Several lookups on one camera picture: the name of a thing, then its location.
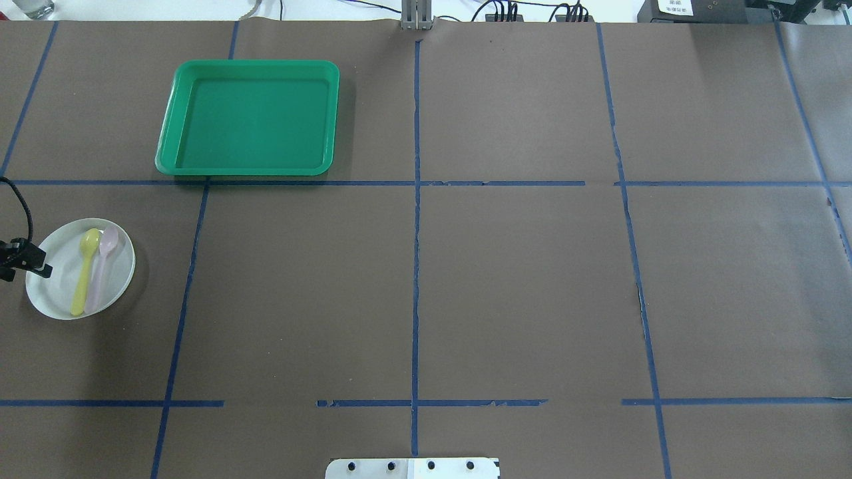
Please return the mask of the yellow plastic spoon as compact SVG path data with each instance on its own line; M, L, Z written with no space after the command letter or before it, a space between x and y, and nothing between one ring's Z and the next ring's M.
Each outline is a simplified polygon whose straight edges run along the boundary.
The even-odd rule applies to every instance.
M85 231L79 242L79 252L81 255L81 269L77 276L77 284L73 293L72 305L70 312L73 317L79 317L85 312L85 304L89 290L89 282L91 281L91 267L93 259L101 241L101 231L97 228L89 228Z

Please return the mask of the white round plate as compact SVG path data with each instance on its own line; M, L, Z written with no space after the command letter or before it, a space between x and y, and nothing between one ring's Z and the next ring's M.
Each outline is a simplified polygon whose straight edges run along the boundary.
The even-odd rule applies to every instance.
M47 263L53 267L51 277L43 278L33 273L28 273L25 277L25 291L31 304L39 312L54 319L63 319L63 321L95 315L95 313L83 312L79 317L73 317L70 312L77 276L81 269L79 242L89 228L97 228L103 234L103 231L112 225L118 227L120 239L106 263L103 298L95 313L103 312L125 293L136 272L136 251L130 236L124 228L109 220L101 218L75 220L53 231L39 246L47 254ZM98 252L93 259L91 280L97 263Z

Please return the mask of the pink plastic spoon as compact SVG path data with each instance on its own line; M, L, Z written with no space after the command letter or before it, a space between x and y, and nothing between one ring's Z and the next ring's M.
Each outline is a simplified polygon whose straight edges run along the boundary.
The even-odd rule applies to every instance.
M101 234L98 246L97 268L89 285L85 307L83 307L83 312L85 313L97 312L101 298L103 298L107 262L110 255L118 247L119 239L118 227L115 225L109 226Z

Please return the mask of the green plastic tray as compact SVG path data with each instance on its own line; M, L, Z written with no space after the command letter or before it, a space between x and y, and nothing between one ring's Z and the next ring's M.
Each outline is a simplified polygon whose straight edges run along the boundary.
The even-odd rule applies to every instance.
M154 163L168 176L320 176L341 74L326 60L192 60L174 72Z

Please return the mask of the brown paper table cover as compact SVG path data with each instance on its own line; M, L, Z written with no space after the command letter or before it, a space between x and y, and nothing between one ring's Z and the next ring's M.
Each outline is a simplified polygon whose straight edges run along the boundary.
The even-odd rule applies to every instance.
M331 168L159 173L195 59L337 65ZM850 477L848 25L4 21L2 173L137 254L3 283L3 478Z

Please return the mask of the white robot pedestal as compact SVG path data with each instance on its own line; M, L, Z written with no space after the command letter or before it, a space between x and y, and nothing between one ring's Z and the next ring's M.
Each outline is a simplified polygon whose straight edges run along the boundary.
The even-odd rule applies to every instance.
M500 478L498 458L339 458L325 478Z

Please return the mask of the aluminium frame post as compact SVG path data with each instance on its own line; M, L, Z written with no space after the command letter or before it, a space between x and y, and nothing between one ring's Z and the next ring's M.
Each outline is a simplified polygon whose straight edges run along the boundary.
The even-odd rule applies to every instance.
M432 0L402 0L401 29L405 31L431 30L434 27Z

